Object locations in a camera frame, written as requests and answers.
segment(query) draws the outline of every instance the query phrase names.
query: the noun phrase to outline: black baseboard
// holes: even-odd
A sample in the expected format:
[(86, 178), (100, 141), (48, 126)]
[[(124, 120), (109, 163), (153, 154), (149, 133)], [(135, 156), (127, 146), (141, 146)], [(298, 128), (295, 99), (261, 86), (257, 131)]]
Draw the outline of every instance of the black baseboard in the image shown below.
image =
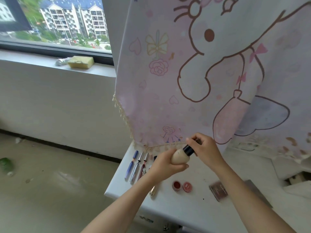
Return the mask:
[(103, 155), (103, 154), (98, 154), (98, 153), (91, 152), (91, 151), (81, 150), (81, 149), (73, 148), (73, 147), (70, 147), (70, 146), (67, 146), (67, 145), (60, 145), (60, 144), (56, 144), (54, 142), (44, 141), (44, 140), (41, 140), (41, 139), (38, 139), (38, 138), (33, 138), (33, 137), (30, 137), (30, 136), (25, 136), (25, 135), (18, 134), (18, 133), (15, 133), (15, 132), (9, 132), (9, 131), (3, 130), (3, 129), (0, 129), (0, 133), (6, 134), (6, 135), (9, 135), (9, 136), (20, 137), (20, 138), (28, 140), (28, 141), (34, 141), (34, 142), (37, 142), (37, 143), (40, 143), (40, 144), (52, 146), (52, 147), (63, 149), (63, 150), (68, 150), (68, 151), (79, 153), (79, 154), (84, 154), (84, 155), (95, 157), (95, 158), (104, 159), (104, 160), (115, 162), (115, 163), (121, 163), (121, 161), (122, 161), (119, 158), (114, 158), (114, 157), (110, 157), (110, 156)]

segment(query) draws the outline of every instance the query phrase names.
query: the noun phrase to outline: pink rose drawing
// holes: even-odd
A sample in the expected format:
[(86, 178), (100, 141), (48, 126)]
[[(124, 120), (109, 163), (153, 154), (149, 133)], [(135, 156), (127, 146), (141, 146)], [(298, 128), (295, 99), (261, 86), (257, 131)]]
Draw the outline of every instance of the pink rose drawing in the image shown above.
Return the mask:
[(168, 67), (169, 64), (163, 59), (152, 61), (149, 64), (150, 72), (158, 76), (163, 76), (167, 72)]

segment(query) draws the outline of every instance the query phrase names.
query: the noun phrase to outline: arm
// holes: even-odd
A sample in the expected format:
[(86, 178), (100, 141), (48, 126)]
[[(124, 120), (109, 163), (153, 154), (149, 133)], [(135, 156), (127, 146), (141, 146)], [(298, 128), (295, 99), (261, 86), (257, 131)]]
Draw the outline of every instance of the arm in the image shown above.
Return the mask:
[[(202, 145), (193, 139), (199, 138)], [(196, 133), (187, 143), (225, 186), (243, 224), (249, 233), (295, 233), (295, 231), (258, 196), (230, 168), (222, 158), (215, 141), (206, 135)]]
[(189, 167), (188, 164), (173, 165), (170, 163), (175, 151), (176, 149), (170, 149), (159, 154), (150, 170), (127, 192), (101, 212), (81, 233), (126, 232), (152, 187)]

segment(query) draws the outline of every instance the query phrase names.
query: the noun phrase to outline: window sill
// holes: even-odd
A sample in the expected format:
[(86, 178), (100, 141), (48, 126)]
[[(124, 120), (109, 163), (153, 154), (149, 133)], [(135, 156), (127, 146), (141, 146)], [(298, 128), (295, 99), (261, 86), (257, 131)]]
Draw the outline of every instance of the window sill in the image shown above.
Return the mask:
[(9, 50), (0, 50), (0, 60), (24, 63), (29, 65), (44, 66), (55, 69), (70, 70), (87, 74), (95, 74), (112, 78), (116, 77), (116, 71), (114, 66), (103, 65), (99, 63), (95, 63), (88, 70), (72, 69), (69, 65), (56, 66), (55, 65), (55, 62), (57, 60), (56, 57), (9, 51)]

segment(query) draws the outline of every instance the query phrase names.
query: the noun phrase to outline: green bottle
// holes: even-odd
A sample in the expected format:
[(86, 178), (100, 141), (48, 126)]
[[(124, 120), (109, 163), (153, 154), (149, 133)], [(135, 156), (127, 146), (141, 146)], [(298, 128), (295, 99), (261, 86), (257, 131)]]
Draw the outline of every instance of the green bottle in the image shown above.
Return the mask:
[(2, 158), (0, 159), (0, 166), (3, 172), (8, 176), (14, 175), (14, 165), (13, 162), (8, 158)]

